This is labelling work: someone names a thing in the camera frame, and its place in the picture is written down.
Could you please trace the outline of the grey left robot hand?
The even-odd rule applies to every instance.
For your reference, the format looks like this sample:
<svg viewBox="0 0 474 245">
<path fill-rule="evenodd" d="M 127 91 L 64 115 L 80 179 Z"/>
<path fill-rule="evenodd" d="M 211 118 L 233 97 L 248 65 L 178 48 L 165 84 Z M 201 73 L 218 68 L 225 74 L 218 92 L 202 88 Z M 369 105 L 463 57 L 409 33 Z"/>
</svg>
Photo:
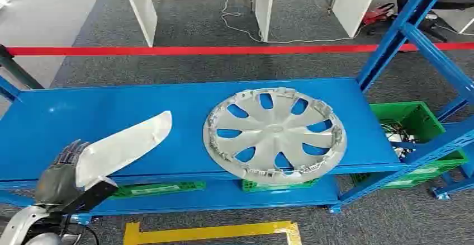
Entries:
<svg viewBox="0 0 474 245">
<path fill-rule="evenodd" d="M 36 184 L 36 205 L 67 205 L 78 198 L 83 190 L 75 184 L 78 158 L 89 145 L 77 139 L 63 148 L 52 164 L 46 168 Z"/>
</svg>

